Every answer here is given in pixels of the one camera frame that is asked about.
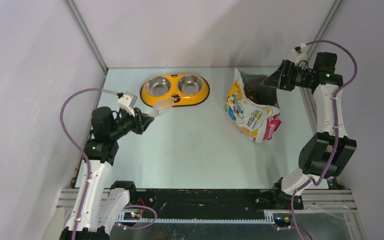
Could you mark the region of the pet food bag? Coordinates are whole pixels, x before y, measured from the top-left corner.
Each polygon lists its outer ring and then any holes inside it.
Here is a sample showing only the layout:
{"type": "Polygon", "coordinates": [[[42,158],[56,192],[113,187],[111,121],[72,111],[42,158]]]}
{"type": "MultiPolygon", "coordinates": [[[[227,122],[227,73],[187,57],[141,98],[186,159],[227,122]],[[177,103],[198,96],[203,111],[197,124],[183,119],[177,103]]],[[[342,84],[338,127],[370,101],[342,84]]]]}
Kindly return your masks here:
{"type": "Polygon", "coordinates": [[[261,81],[267,77],[266,74],[251,74],[236,68],[233,84],[224,103],[230,120],[243,135],[256,143],[271,140],[282,123],[277,89],[261,85],[261,81]],[[244,85],[255,91],[258,104],[246,98],[244,85]]]}

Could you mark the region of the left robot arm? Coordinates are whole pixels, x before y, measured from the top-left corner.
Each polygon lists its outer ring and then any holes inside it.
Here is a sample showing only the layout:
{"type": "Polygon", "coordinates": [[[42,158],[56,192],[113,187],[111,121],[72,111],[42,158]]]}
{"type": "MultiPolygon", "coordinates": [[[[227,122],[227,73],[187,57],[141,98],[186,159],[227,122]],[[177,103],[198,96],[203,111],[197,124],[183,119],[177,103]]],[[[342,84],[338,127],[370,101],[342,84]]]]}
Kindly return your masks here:
{"type": "Polygon", "coordinates": [[[158,114],[155,109],[142,113],[136,107],[130,115],[124,109],[114,111],[106,106],[92,112],[90,138],[83,150],[82,184],[60,239],[108,240],[122,209],[136,206],[133,181],[115,181],[103,206],[102,194],[119,149],[118,140],[129,132],[143,134],[158,114]]]}

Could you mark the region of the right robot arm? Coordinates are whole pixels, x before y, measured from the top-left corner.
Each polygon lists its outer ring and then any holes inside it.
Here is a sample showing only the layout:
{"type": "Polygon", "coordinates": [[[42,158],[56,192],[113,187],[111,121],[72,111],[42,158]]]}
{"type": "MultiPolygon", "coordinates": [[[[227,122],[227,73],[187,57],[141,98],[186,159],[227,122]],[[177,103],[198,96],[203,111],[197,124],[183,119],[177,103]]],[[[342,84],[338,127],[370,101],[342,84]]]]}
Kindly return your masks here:
{"type": "Polygon", "coordinates": [[[317,53],[311,69],[284,59],[263,81],[279,90],[310,89],[316,105],[316,132],[300,151],[298,167],[273,186],[270,201],[277,209],[284,209],[309,186],[339,176],[356,151],[357,142],[349,137],[343,121],[345,83],[335,72],[336,63],[337,55],[330,52],[317,53]]]}

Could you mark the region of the yellow double pet bowl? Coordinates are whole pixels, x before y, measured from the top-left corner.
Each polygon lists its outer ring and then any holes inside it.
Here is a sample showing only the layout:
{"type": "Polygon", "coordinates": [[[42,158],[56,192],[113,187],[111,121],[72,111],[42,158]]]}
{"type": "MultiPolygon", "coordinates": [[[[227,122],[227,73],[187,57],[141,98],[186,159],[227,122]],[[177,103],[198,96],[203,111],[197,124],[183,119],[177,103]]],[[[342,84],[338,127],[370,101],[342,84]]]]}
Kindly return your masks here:
{"type": "Polygon", "coordinates": [[[174,98],[174,107],[195,106],[209,95],[209,83],[194,73],[156,75],[147,79],[140,90],[140,99],[149,107],[170,97],[174,98]]]}

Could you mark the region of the clear plastic scoop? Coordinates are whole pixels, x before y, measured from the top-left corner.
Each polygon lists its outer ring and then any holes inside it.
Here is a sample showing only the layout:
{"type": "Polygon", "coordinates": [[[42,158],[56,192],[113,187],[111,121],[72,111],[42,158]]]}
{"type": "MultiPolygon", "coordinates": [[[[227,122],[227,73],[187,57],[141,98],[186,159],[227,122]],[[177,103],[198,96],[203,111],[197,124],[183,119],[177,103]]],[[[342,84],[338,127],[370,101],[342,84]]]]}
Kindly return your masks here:
{"type": "Polygon", "coordinates": [[[153,105],[152,110],[148,113],[148,116],[153,118],[162,116],[173,107],[174,102],[175,102],[175,99],[173,97],[169,97],[169,98],[157,101],[153,105]]]}

